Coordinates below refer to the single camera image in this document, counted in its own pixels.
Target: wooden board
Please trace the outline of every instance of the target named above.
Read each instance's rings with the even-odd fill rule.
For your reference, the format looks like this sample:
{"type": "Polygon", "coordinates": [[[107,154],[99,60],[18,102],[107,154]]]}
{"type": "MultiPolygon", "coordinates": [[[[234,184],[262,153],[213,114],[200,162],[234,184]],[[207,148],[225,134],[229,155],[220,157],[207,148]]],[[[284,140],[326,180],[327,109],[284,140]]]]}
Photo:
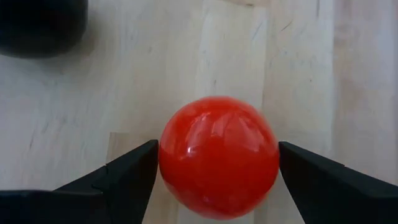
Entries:
{"type": "MultiPolygon", "coordinates": [[[[397,21],[395,0],[90,1],[68,54],[0,57],[0,189],[55,189],[158,139],[208,95],[247,101],[280,140],[398,184],[397,21]]],[[[158,176],[144,223],[218,222],[158,176]]],[[[279,176],[227,223],[303,221],[279,176]]]]}

